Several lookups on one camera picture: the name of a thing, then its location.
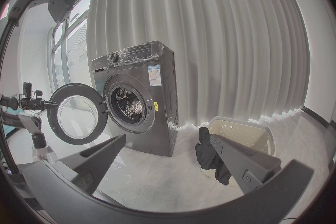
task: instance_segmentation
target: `wall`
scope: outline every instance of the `wall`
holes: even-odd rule
[[[7,17],[0,21],[0,34],[2,34]],[[0,92],[5,96],[14,96],[22,92],[20,71],[19,43],[23,39],[25,19],[20,20],[19,27],[15,27],[9,39],[2,65]]]
[[[296,0],[310,50],[310,77],[304,105],[330,122],[336,102],[336,20],[328,0]]]
[[[47,70],[47,33],[25,33],[21,44],[20,79],[33,84],[33,91],[41,90],[50,99],[51,90]]]

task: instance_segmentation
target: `laundry basket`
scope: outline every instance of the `laundry basket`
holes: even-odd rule
[[[208,129],[210,134],[222,135],[262,153],[275,156],[277,152],[272,132],[266,126],[231,118],[214,117],[209,122]],[[201,170],[203,174],[215,179],[215,169]],[[230,177],[229,185],[238,186],[233,176]]]

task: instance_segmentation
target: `front-loading washing machine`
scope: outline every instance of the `front-loading washing machine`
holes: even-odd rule
[[[57,136],[71,144],[92,142],[109,115],[115,125],[113,133],[126,134],[126,147],[171,156],[179,125],[173,51],[153,41],[94,59],[91,70],[96,90],[73,83],[51,97],[59,104],[58,109],[48,111]],[[74,126],[66,113],[61,120],[60,112],[66,109],[77,109],[75,117],[81,117],[84,127],[77,122]]]

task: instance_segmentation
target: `door glass window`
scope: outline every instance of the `door glass window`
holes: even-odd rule
[[[61,102],[57,120],[65,134],[74,139],[83,139],[97,126],[98,111],[91,100],[74,95]]]

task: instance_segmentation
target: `white curtain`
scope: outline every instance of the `white curtain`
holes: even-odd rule
[[[175,54],[181,126],[258,120],[304,102],[309,50],[295,0],[91,0],[89,66],[154,40]]]

